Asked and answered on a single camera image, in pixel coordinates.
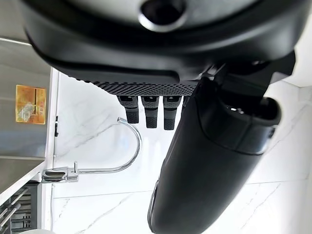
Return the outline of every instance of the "marble wall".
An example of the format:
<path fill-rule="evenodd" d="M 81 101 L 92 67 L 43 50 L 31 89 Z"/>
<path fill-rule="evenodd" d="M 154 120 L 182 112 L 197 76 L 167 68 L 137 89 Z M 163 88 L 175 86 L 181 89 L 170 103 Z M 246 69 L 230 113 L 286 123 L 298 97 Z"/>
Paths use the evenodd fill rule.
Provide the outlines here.
<path fill-rule="evenodd" d="M 118 117 L 125 118 L 117 98 L 92 84 L 60 76 L 54 167 L 72 167 L 75 160 L 79 168 L 126 162 L 135 151 L 136 140 L 123 126 L 109 128 Z M 282 122 L 246 185 L 205 234 L 298 233 L 311 164 L 312 88 L 280 81 L 266 95 L 281 104 Z M 82 175 L 78 183 L 55 184 L 52 215 L 56 234 L 151 233 L 148 205 L 174 134 L 163 130 L 161 103 L 157 129 L 146 129 L 140 106 L 136 127 L 143 149 L 131 167 L 116 174 Z"/>

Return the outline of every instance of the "dish rack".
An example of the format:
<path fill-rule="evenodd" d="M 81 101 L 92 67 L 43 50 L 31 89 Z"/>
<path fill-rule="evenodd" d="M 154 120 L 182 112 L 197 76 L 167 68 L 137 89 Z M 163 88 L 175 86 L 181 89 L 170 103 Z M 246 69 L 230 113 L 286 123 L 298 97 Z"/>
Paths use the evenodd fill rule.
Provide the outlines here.
<path fill-rule="evenodd" d="M 37 229 L 38 185 L 27 183 L 0 206 L 0 234 Z"/>

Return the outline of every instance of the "gold label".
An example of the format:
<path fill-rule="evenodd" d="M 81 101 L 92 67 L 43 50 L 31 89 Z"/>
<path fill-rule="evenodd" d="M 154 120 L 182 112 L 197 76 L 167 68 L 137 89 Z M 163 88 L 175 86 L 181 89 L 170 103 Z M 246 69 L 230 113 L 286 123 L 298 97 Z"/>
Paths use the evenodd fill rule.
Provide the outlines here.
<path fill-rule="evenodd" d="M 15 121 L 45 124 L 46 89 L 16 86 Z"/>

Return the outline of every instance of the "chrome faucet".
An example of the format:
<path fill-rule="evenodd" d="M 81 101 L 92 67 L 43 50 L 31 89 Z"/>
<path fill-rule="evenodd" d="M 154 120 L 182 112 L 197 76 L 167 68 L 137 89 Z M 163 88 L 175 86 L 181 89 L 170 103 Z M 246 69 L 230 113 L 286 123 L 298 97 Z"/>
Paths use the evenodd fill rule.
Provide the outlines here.
<path fill-rule="evenodd" d="M 74 162 L 74 167 L 59 167 L 47 169 L 42 172 L 42 183 L 67 183 L 67 182 L 78 182 L 79 174 L 107 174 L 121 172 L 132 165 L 137 156 L 140 154 L 142 149 L 142 137 L 139 131 L 125 119 L 118 118 L 117 123 L 112 124 L 109 128 L 114 125 L 125 125 L 134 133 L 136 137 L 136 151 L 135 154 L 125 164 L 114 167 L 114 168 L 94 168 L 94 169 L 78 169 L 78 162 Z"/>
<path fill-rule="evenodd" d="M 44 170 L 42 172 L 42 183 L 67 183 L 78 182 L 78 163 L 74 162 L 74 167 L 59 167 Z"/>

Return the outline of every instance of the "black round opening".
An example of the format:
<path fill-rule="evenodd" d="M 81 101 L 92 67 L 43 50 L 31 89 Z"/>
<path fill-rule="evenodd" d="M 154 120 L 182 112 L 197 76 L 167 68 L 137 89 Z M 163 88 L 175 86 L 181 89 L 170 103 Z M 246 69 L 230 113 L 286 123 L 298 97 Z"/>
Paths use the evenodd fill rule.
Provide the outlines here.
<path fill-rule="evenodd" d="M 184 13 L 181 0 L 148 0 L 141 6 L 142 14 L 152 23 L 168 25 L 176 22 Z"/>

